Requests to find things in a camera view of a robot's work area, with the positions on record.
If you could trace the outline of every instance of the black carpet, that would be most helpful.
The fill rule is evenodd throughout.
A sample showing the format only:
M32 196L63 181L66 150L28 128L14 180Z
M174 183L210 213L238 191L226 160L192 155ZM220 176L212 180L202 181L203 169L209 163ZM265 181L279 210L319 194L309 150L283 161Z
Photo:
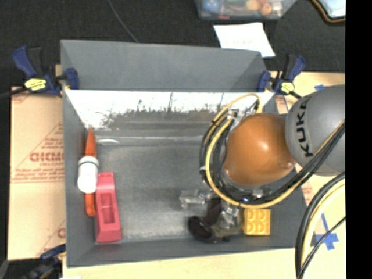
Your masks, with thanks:
M193 0L111 0L138 42L217 47L213 24L201 20ZM289 53L306 60L307 71L345 72L345 23L327 23L309 0L298 0L277 21L264 23L276 53L265 60L281 70ZM59 41L86 38L134 41L112 12L108 0L0 0L0 93L22 84L12 61L19 46L42 48L45 68L59 63ZM0 101L0 264L6 258L9 190L9 100Z

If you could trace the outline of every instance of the cardboard sheet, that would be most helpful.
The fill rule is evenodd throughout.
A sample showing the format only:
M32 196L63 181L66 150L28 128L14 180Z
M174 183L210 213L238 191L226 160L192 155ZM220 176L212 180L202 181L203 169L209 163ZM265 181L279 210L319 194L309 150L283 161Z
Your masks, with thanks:
M66 240L62 99L11 101L8 259L37 258Z

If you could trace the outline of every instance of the pink block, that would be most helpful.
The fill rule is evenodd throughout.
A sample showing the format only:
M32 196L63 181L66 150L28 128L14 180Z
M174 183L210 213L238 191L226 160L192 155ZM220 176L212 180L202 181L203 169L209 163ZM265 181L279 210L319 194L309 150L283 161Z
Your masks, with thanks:
M111 171L98 174L95 203L97 212L95 218L97 243L111 243L121 240L115 182Z

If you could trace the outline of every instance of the yellow lego brick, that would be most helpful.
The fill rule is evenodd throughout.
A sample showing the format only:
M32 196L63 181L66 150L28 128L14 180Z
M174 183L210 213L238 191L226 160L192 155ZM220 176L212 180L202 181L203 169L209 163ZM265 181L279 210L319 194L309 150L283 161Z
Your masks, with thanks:
M246 235L270 235L270 209L244 209L243 233Z

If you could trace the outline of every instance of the clamp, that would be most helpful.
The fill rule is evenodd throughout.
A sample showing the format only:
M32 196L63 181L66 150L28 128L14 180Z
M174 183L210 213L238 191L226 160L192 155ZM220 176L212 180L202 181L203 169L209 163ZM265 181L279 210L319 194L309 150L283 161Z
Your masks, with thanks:
M56 278L56 274L60 274L61 260L58 258L63 252L66 251L66 244L54 247L40 256L43 261L37 267L28 271L27 274L22 275L19 279L52 279Z
M67 86L70 89L79 89L79 79L74 68L66 69L61 76L53 76L51 71L42 70L40 52L40 47L28 50L26 45L22 45L12 53L15 65L26 75L25 89L31 93L45 93L61 97L62 86L60 80L66 79L69 82Z
M275 78L271 77L269 71L264 71L257 85L257 92L264 92L266 88L270 88L276 94L288 95L291 94L296 98L300 98L294 90L293 80L298 76L306 66L305 59L298 54L287 55L287 60L282 74L278 71Z

